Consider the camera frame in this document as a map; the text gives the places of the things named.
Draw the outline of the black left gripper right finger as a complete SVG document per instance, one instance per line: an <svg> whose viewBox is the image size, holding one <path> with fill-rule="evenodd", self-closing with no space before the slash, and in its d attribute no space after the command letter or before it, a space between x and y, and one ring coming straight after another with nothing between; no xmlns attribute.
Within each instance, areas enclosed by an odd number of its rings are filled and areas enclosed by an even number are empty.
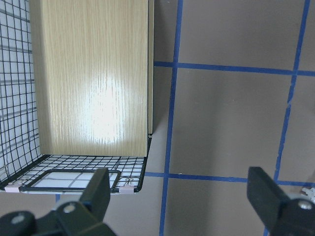
<svg viewBox="0 0 315 236"><path fill-rule="evenodd" d="M315 202L285 193L261 167L249 167L247 198L270 236L313 236Z"/></svg>

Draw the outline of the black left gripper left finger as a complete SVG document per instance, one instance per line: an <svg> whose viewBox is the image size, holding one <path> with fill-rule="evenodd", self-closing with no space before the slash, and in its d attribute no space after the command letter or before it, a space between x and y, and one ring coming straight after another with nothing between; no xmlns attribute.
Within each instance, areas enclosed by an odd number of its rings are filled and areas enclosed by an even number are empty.
<svg viewBox="0 0 315 236"><path fill-rule="evenodd" d="M0 218L2 236L114 236L103 222L110 202L107 168L97 169L78 201L65 202L40 218L26 210Z"/></svg>

